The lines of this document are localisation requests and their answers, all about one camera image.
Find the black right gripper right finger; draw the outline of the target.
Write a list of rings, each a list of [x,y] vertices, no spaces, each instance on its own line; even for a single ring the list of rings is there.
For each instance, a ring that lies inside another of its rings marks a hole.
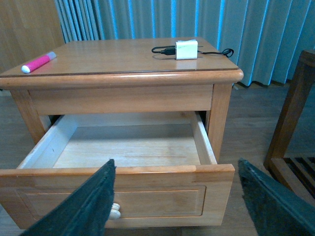
[[[248,160],[238,160],[238,175],[248,212],[260,236],[313,236],[315,207],[266,175]]]

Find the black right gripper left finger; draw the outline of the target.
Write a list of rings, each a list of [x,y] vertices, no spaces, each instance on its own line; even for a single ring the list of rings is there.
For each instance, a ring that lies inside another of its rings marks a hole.
[[[23,236],[102,236],[114,202],[116,167],[110,159]]]

